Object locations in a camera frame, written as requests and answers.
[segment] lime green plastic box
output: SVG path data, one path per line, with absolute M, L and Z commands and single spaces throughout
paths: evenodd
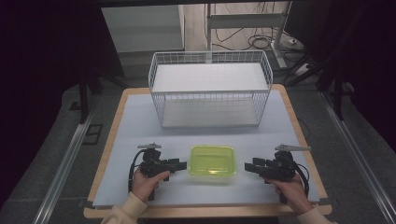
M 235 170 L 235 154 L 232 147 L 194 146 L 191 149 L 191 175 L 232 176 Z

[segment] beige sleeve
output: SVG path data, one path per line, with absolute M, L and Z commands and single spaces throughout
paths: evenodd
M 111 208 L 110 213 L 102 220 L 102 224 L 135 224 L 147 207 L 130 192 L 123 205 L 115 205 Z
M 317 207 L 307 213 L 297 216 L 297 218 L 302 224 L 336 224 L 336 222 L 330 222 L 323 216 Z

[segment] yellow plastic container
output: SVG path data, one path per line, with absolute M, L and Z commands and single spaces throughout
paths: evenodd
M 235 155 L 232 147 L 194 146 L 189 164 L 191 175 L 231 176 L 235 174 Z

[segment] wooden border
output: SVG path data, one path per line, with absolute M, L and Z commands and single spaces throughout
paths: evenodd
M 291 106 L 289 96 L 286 93 L 285 88 L 282 85 L 275 84 L 272 87 L 273 90 L 280 91 L 283 102 L 285 103 L 286 109 L 289 113 L 290 121 L 296 132 L 298 141 L 302 147 L 306 147 L 307 144 L 304 139 L 303 132 L 300 124 L 294 114 L 294 110 Z M 122 93 L 120 104 L 116 112 L 116 116 L 111 125 L 110 133 L 107 138 L 105 150 L 100 160 L 95 179 L 92 183 L 90 195 L 88 197 L 89 202 L 93 202 L 96 195 L 96 191 L 102 181 L 105 169 L 107 166 L 108 159 L 110 157 L 111 150 L 116 139 L 117 130 L 120 125 L 121 117 L 124 111 L 128 95 L 131 94 L 149 94 L 148 88 L 139 89 L 127 89 Z M 314 160 L 309 151 L 304 152 L 306 163 L 309 167 L 310 176 L 314 179 L 314 183 L 318 189 L 318 196 L 320 199 L 327 199 L 327 193 L 321 182 L 318 174 L 318 169 L 314 163 Z M 324 215 L 328 215 L 332 212 L 332 206 L 330 204 L 321 205 L 320 211 Z M 84 216 L 87 218 L 102 218 L 109 213 L 109 209 L 84 209 Z M 284 204 L 272 203 L 264 205 L 230 205 L 230 206 L 191 206 L 191 207 L 160 207 L 153 206 L 149 207 L 141 217 L 280 217 L 280 216 L 293 216 L 291 209 Z

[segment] white wire basket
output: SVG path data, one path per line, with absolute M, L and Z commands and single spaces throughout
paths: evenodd
M 263 50 L 157 52 L 148 74 L 163 128 L 258 126 L 272 83 Z

